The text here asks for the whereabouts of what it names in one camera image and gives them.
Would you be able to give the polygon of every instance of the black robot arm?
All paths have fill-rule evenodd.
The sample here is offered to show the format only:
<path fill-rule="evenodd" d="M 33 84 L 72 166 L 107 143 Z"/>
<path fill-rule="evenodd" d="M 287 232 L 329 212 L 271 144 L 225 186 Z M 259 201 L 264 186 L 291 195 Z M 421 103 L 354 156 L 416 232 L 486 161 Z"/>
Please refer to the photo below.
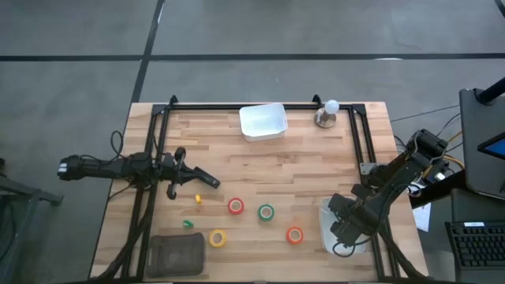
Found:
<path fill-rule="evenodd" d="M 384 220 L 389 215 L 391 204 L 402 192 L 430 166 L 439 163 L 447 142 L 429 131 L 417 131 L 406 145 L 406 150 L 387 165 L 375 165 L 362 179 L 361 185 L 354 185 L 351 192 L 356 200 L 334 194 L 328 204 L 338 216 L 331 232 L 338 243 L 348 247 L 356 245 L 360 235 L 373 236 L 379 233 L 397 255 L 399 263 L 410 277 L 422 277 L 415 271 L 391 236 L 384 230 Z"/>
<path fill-rule="evenodd" d="M 162 162 L 154 163 L 150 153 L 138 152 L 127 157 L 104 161 L 87 156 L 71 155 L 62 159 L 58 176 L 63 181 L 81 178 L 118 178 L 130 181 L 135 186 L 148 188 L 154 180 L 172 181 L 166 194 L 175 199 L 175 186 L 183 185 L 195 178 L 217 189 L 221 182 L 199 167 L 190 169 L 184 163 L 185 149 L 179 147 L 174 156 L 166 153 Z"/>

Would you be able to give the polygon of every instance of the tape roll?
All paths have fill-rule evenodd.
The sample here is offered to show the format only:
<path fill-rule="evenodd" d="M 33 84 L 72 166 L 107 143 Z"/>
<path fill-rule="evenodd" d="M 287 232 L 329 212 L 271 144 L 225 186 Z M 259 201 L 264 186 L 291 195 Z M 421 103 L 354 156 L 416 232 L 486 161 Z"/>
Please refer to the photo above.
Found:
<path fill-rule="evenodd" d="M 228 202 L 228 211 L 233 215 L 241 214 L 244 211 L 244 201 L 240 198 L 232 198 Z"/>
<path fill-rule="evenodd" d="M 303 241 L 303 231 L 298 227 L 290 227 L 286 232 L 286 239 L 292 245 L 300 244 Z"/>
<path fill-rule="evenodd" d="M 220 248 L 226 244 L 226 233 L 222 230 L 213 230 L 208 236 L 208 242 L 215 248 Z"/>
<path fill-rule="evenodd" d="M 274 208 L 270 204 L 263 204 L 258 208 L 258 217 L 262 221 L 270 221 L 274 218 Z"/>

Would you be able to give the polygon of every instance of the blue screen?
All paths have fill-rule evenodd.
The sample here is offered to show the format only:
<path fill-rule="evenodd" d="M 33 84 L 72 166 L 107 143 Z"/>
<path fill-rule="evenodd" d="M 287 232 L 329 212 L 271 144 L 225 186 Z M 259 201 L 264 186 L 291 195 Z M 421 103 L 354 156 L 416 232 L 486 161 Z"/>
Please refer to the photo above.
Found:
<path fill-rule="evenodd" d="M 486 150 L 493 151 L 496 154 L 505 155 L 505 138 L 487 146 Z"/>

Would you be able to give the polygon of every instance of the white ball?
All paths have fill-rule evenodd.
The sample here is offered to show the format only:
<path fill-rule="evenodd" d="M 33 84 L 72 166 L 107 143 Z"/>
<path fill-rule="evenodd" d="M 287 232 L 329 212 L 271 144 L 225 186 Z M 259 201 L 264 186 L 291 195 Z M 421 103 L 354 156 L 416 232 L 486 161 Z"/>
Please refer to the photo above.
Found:
<path fill-rule="evenodd" d="M 336 114 L 337 111 L 339 111 L 339 108 L 339 103 L 334 99 L 330 99 L 324 104 L 324 111 L 326 111 L 328 114 Z"/>

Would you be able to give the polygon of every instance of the white container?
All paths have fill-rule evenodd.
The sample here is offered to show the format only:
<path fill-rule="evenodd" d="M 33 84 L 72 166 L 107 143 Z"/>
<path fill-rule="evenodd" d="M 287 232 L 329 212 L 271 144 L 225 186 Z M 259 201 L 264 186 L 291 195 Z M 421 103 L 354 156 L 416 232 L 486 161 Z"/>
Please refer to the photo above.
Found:
<path fill-rule="evenodd" d="M 248 142 L 280 138 L 287 130 L 286 111 L 281 103 L 242 107 L 239 115 Z"/>

